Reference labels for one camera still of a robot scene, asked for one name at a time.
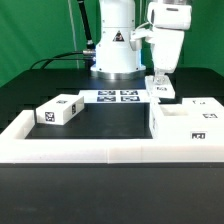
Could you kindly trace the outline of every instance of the green background wall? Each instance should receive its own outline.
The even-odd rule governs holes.
[[[85,0],[92,36],[100,40],[98,0]],[[72,1],[78,49],[85,36],[76,0]],[[136,0],[138,15],[139,1]],[[224,75],[224,1],[194,0],[191,29],[186,32],[179,65],[211,68]],[[74,50],[67,0],[0,0],[0,86],[35,61]],[[152,66],[149,45],[143,63]],[[56,62],[51,67],[74,67]]]

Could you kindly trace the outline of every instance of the black cable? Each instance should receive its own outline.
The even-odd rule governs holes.
[[[82,61],[92,61],[93,58],[46,58],[46,59],[42,59],[42,60],[39,60],[37,62],[35,62],[31,67],[30,67],[30,70],[32,70],[35,65],[43,62],[43,61],[50,61],[50,63],[52,61],[75,61],[75,60],[82,60]]]
[[[93,43],[90,28],[89,28],[89,22],[88,22],[88,17],[87,17],[87,14],[86,14],[86,8],[85,8],[84,0],[77,0],[77,2],[79,4],[79,9],[80,9],[80,12],[81,12],[83,26],[84,26],[84,31],[85,31],[85,35],[86,35],[86,39],[87,39],[86,47],[88,49],[95,49],[95,44]]]
[[[64,54],[59,54],[54,56],[52,59],[46,61],[42,66],[41,69],[44,69],[48,64],[50,64],[52,61],[54,61],[54,58],[63,58],[63,57],[67,57],[67,56],[71,56],[71,55],[77,55],[77,54],[83,54],[82,51],[73,51],[73,52],[68,52],[68,53],[64,53]]]

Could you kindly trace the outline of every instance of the black tabletop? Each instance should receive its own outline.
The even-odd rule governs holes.
[[[224,78],[212,70],[177,69],[171,80],[175,102],[212,96],[224,103]],[[144,88],[143,78],[116,82],[91,78],[85,70],[25,71],[0,88],[0,128],[22,110],[35,109],[61,93]],[[148,110],[144,103],[88,104],[75,118],[80,127],[73,131],[76,138],[150,138]],[[57,129],[50,137],[71,137]],[[32,135],[43,137],[35,131]],[[222,163],[0,164],[0,223],[217,224],[224,219],[223,189]]]
[[[177,103],[183,97],[215,97],[224,103],[224,78],[210,69],[177,69],[170,76]],[[24,109],[38,106],[59,94],[80,90],[145,89],[144,77],[134,80],[104,80],[84,69],[28,70],[0,88],[0,133]],[[65,126],[36,124],[29,139],[58,138],[151,138],[149,104],[86,104],[85,110]]]

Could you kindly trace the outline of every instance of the box with marker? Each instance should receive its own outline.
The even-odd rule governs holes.
[[[183,104],[152,102],[149,127],[155,139],[219,141],[224,132],[224,109],[212,98],[183,99]]]
[[[36,109],[37,123],[64,125],[83,109],[83,96],[60,94]]]

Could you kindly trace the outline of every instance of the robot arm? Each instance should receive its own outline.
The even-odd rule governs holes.
[[[151,24],[152,29],[140,26],[131,33],[130,43],[133,50],[141,49],[141,38],[143,37],[151,45],[155,77],[153,79],[154,86],[148,87],[150,91],[168,90],[172,87],[168,77],[164,75],[173,73],[176,69],[184,40],[184,30],[189,29],[191,23],[191,6],[186,5],[186,1],[183,2],[183,0],[175,1],[175,3],[178,2],[180,3],[165,4],[160,0],[150,2],[147,10],[148,23],[146,24]],[[172,88],[170,97],[169,94],[165,95],[167,98],[173,98],[175,95],[173,93]]]

